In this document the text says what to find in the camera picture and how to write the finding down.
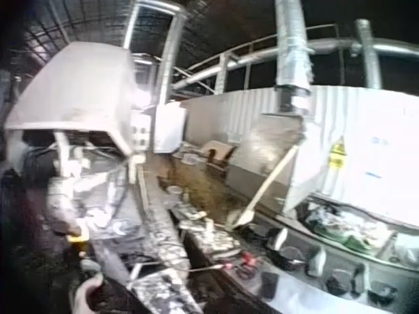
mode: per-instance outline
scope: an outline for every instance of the glove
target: glove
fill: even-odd
[[[103,284],[103,274],[97,273],[86,280],[76,291],[72,314],[95,314],[87,304],[87,297]]]

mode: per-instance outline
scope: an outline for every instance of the yellow warning sign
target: yellow warning sign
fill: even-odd
[[[330,150],[329,167],[342,169],[345,164],[346,150],[343,137],[341,137]]]

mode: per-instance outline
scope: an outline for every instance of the ceiling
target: ceiling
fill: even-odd
[[[176,2],[189,12],[177,60],[180,67],[188,67],[228,48],[275,32],[274,0]],[[302,0],[302,4],[307,26],[337,23],[342,36],[354,36],[354,20],[368,18],[377,37],[419,43],[419,35],[415,33],[419,22],[414,16],[414,1]],[[8,9],[1,12],[9,12],[14,23],[5,28],[3,63],[18,65],[20,71],[34,74],[39,66],[27,59],[28,54],[36,52],[48,61],[67,44],[54,11],[70,41],[121,45],[130,14],[130,0],[10,0]],[[132,51],[161,55],[170,19],[161,13],[141,9]],[[335,33],[322,29],[311,31],[308,36],[332,37]]]

